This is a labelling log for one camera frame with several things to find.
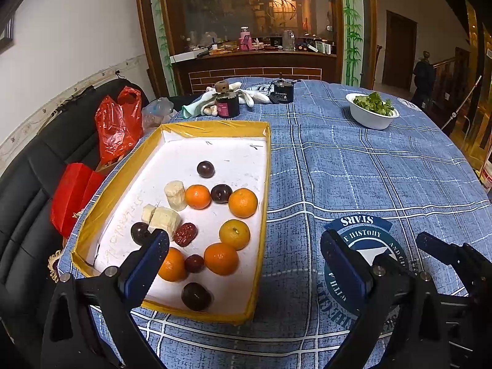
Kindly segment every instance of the screw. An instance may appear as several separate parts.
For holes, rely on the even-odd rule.
[[[420,272],[420,278],[423,281],[431,281],[432,280],[432,276],[429,275],[427,272]]]
[[[70,273],[64,273],[63,275],[60,276],[60,281],[62,283],[67,283],[71,277],[72,275]]]
[[[106,276],[109,276],[109,277],[113,277],[117,273],[118,273],[118,267],[117,266],[110,266],[110,267],[106,268],[106,270],[104,271],[104,274]]]
[[[372,267],[372,273],[374,273],[376,276],[384,276],[386,274],[386,269],[384,269],[382,266],[374,265]]]

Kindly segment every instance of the white bowl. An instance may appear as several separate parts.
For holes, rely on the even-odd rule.
[[[393,119],[399,117],[399,112],[396,110],[396,108],[393,110],[391,116],[387,117],[386,115],[380,115],[365,108],[359,107],[357,104],[354,103],[354,99],[357,96],[367,96],[367,94],[350,93],[347,94],[345,98],[350,103],[350,113],[352,114],[354,119],[361,125],[364,125],[365,127],[371,129],[383,130],[386,129],[391,122],[393,122]]]

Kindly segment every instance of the tangerine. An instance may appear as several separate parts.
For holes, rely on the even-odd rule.
[[[186,278],[185,257],[177,248],[170,247],[166,259],[159,269],[159,276],[166,281],[180,281]]]
[[[257,207],[256,195],[247,188],[240,188],[229,197],[229,210],[239,218],[249,218]]]
[[[186,203],[195,209],[203,209],[210,205],[212,200],[210,197],[210,191],[201,184],[194,184],[186,189],[184,193],[184,199]]]
[[[241,250],[248,245],[251,233],[248,225],[242,220],[230,219],[220,227],[218,236],[223,243]]]
[[[209,245],[203,258],[208,269],[221,276],[232,275],[239,265],[238,253],[233,247],[225,243]]]

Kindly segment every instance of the black leather sofa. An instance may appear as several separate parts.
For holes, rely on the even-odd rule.
[[[49,219],[51,199],[67,164],[83,162],[93,169],[98,165],[95,112],[106,95],[116,100],[126,85],[141,90],[116,79],[69,100],[0,177],[0,318],[33,368],[39,367],[55,288],[48,258],[62,248],[62,237]],[[142,103],[149,103],[143,91]],[[0,344],[0,351],[6,348]]]

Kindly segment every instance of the brick pattern panel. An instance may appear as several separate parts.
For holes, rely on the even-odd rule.
[[[279,77],[279,73],[293,80],[305,79],[320,81],[322,76],[322,70],[316,68],[235,68],[190,72],[189,80],[193,93],[201,93],[205,92],[208,86],[213,87],[215,83],[228,77],[259,76],[277,78]]]

